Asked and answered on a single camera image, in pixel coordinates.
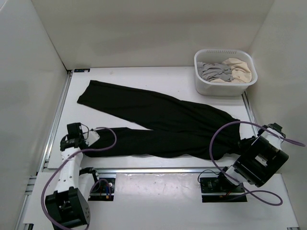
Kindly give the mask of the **black trousers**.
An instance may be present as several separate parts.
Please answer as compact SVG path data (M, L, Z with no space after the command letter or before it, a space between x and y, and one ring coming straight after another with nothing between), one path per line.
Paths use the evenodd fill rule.
M88 157L190 155L219 160L225 154L241 153L237 120L207 104L96 80L77 102L142 127L99 130L100 139Z

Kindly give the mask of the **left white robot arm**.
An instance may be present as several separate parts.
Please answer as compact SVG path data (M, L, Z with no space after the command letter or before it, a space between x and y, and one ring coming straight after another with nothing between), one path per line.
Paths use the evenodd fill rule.
M55 191L45 198L47 213L54 220L55 230L89 225L90 211L83 192L79 190L80 164L83 154L73 154L85 146L81 123L67 125L68 134L60 142L62 164Z

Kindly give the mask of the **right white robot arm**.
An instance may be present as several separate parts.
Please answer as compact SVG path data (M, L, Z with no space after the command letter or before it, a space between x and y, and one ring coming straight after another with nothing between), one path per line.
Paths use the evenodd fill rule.
M219 173L215 185L220 191L227 191L232 186L248 182L256 187L263 186L289 159L282 151L280 137L286 137L277 123L264 126L278 137L260 130L257 136L245 138L239 142L240 156L230 167Z

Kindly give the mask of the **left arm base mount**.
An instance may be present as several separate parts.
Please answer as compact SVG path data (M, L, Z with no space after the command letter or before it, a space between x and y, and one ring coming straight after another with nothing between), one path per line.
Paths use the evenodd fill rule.
M79 190L88 201L113 201L116 178L100 174L93 167L79 171Z

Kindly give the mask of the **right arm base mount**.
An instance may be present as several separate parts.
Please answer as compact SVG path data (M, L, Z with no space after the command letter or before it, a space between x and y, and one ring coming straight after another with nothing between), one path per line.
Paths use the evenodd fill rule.
M245 190L230 183L220 172L203 170L198 178L201 186L202 203L244 203L247 202Z

